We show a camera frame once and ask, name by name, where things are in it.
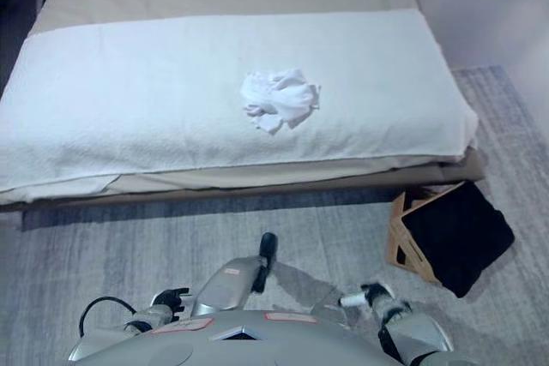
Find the white blanket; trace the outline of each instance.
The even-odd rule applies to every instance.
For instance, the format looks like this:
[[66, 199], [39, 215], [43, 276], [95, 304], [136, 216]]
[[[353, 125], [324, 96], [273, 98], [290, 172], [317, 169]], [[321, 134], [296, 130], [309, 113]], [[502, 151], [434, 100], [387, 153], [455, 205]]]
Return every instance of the white blanket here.
[[[323, 86], [323, 109], [295, 130], [251, 128], [238, 92], [245, 74], [288, 67]], [[21, 49], [0, 103], [0, 190], [138, 172], [459, 156], [476, 126], [415, 10], [69, 27]]]

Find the white towel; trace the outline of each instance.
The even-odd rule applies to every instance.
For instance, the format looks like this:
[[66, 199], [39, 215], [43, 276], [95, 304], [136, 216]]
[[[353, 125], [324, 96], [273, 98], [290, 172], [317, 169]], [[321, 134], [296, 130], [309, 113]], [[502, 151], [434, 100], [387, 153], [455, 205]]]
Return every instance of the white towel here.
[[240, 92], [251, 122], [274, 134], [283, 123], [295, 128], [318, 109], [319, 89], [307, 83], [301, 70], [288, 69], [249, 73]]

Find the gray carpet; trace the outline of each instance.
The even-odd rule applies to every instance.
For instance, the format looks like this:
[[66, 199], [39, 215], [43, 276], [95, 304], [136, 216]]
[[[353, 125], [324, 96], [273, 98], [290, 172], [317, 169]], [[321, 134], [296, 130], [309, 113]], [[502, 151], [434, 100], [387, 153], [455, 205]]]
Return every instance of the gray carpet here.
[[[154, 203], [27, 213], [10, 231], [8, 364], [61, 362], [97, 296], [143, 307], [159, 290], [199, 288], [225, 261], [256, 252], [262, 232], [280, 237], [279, 262], [250, 309], [307, 310], [382, 279], [436, 317], [455, 347], [483, 364], [546, 364], [549, 356], [549, 153], [500, 68], [455, 72], [480, 114], [488, 178], [480, 187], [503, 210], [516, 244], [463, 299], [384, 262], [390, 191]], [[87, 327], [121, 321], [101, 303]], [[364, 310], [354, 330], [376, 341]]]

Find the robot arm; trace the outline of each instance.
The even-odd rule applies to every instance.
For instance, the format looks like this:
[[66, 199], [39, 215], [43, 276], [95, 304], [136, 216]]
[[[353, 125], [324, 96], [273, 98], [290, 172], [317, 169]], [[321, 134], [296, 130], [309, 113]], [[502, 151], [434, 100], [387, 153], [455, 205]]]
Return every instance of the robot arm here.
[[407, 302], [393, 298], [380, 284], [362, 285], [362, 293], [342, 297], [342, 307], [368, 304], [377, 324], [383, 351], [407, 366], [473, 366], [452, 346], [444, 330], [430, 316], [416, 313]]

